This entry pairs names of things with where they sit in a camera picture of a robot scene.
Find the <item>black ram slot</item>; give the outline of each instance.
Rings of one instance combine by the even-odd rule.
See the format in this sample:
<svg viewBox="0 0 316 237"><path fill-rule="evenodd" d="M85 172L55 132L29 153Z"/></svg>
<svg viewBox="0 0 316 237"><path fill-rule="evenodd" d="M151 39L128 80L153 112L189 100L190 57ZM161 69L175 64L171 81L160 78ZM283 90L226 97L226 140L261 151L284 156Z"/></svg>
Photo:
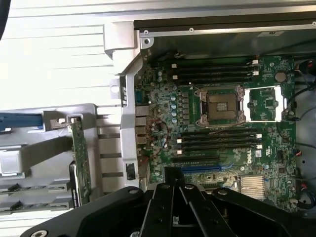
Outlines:
<svg viewBox="0 0 316 237"><path fill-rule="evenodd" d="M180 69L172 69L169 71L170 75L181 75L181 74L187 74L187 73L234 73L234 72L249 72L256 70L257 67L227 67L227 68L220 68L220 67L207 67L207 66L201 66L198 68L180 68Z"/></svg>
<svg viewBox="0 0 316 237"><path fill-rule="evenodd" d="M257 145L256 143L249 143L249 144L227 144L222 146L203 146L203 147L185 147L181 150L187 151L187 152L193 152L193 151L207 151L207 150L226 150L226 149L234 149L234 148L247 148L247 147L254 147Z"/></svg>
<svg viewBox="0 0 316 237"><path fill-rule="evenodd" d="M252 81L252 78L235 77L235 78L205 78L205 79L193 79L190 81L186 80L173 80L176 85L189 85L194 84L210 84L210 83L244 83Z"/></svg>
<svg viewBox="0 0 316 237"><path fill-rule="evenodd" d="M196 65L181 65L181 63L174 62L173 64L177 65L177 68L173 68L173 70L200 70L201 68L207 68L208 70L216 70L216 69L240 69L240 68L250 68L256 67L258 64L251 64L251 61L245 63L230 63L230 64L213 64L213 63L205 63L205 64L196 64Z"/></svg>
<svg viewBox="0 0 316 237"><path fill-rule="evenodd" d="M246 138L246 139L225 139L225 140L216 140L216 141L189 141L189 142L183 142L179 143L179 148L184 147L194 147L194 146L200 146L200 145L213 145L213 144L230 144L230 143L240 143L240 142L253 142L253 143L262 143L260 139L256 138Z"/></svg>
<svg viewBox="0 0 316 237"><path fill-rule="evenodd" d="M235 78L235 77L250 77L252 71L247 72L220 72L220 73L190 73L190 74L176 74L178 80L193 80L193 79L212 79L212 78Z"/></svg>
<svg viewBox="0 0 316 237"><path fill-rule="evenodd" d="M219 161L219 156L193 156L193 157L172 157L173 163L197 162L197 161Z"/></svg>
<svg viewBox="0 0 316 237"><path fill-rule="evenodd" d="M249 137L249 138L255 138L256 133L246 133L246 134L214 134L209 136L192 136L192 137L181 137L182 143L186 141L197 141L197 140L213 140L218 138L240 138L240 137Z"/></svg>
<svg viewBox="0 0 316 237"><path fill-rule="evenodd" d="M196 136L200 134L210 134L212 132L216 131L216 136L218 136L219 133L226 133L226 134L232 134L232 133L246 133L246 132L257 132L258 130L256 128L247 128L247 127L238 127L238 128L231 128L231 129L225 129L223 132L217 132L217 130L203 130L203 131L195 131L195 132L181 132L180 137L185 136Z"/></svg>

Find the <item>motherboard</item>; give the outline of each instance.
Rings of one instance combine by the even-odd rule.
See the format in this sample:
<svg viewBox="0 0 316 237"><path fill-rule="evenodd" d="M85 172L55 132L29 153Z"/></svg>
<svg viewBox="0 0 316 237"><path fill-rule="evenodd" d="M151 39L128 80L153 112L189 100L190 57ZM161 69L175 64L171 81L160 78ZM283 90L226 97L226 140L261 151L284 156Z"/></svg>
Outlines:
<svg viewBox="0 0 316 237"><path fill-rule="evenodd" d="M295 211L292 57L164 61L135 82L137 154L150 183L164 167L208 193L226 187Z"/></svg>

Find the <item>capacitor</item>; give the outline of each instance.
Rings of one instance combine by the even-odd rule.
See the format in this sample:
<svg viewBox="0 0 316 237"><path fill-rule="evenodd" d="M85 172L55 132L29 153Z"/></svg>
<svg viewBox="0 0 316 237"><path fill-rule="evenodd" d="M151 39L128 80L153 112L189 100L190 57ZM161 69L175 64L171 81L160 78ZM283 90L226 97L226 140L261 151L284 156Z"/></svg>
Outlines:
<svg viewBox="0 0 316 237"><path fill-rule="evenodd" d="M264 169L269 169L269 165L268 165L268 164L263 164L262 167L263 167Z"/></svg>

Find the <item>chip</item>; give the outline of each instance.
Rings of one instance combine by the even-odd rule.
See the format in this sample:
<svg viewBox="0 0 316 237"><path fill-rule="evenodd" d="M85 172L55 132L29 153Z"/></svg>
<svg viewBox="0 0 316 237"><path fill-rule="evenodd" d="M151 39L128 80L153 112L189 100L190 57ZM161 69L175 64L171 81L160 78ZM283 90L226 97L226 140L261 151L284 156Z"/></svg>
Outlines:
<svg viewBox="0 0 316 237"><path fill-rule="evenodd" d="M279 173L279 174L284 174L284 173L285 173L285 168L284 168L284 167L280 167L280 168L278 169L278 173Z"/></svg>

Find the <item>heatsink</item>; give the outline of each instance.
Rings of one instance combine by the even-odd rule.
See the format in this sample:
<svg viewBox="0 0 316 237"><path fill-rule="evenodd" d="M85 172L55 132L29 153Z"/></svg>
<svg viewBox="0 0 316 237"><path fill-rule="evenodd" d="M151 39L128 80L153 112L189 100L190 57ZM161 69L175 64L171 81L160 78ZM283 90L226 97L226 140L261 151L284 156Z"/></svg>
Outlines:
<svg viewBox="0 0 316 237"><path fill-rule="evenodd" d="M265 199L265 180L263 175L241 176L241 193L254 199Z"/></svg>

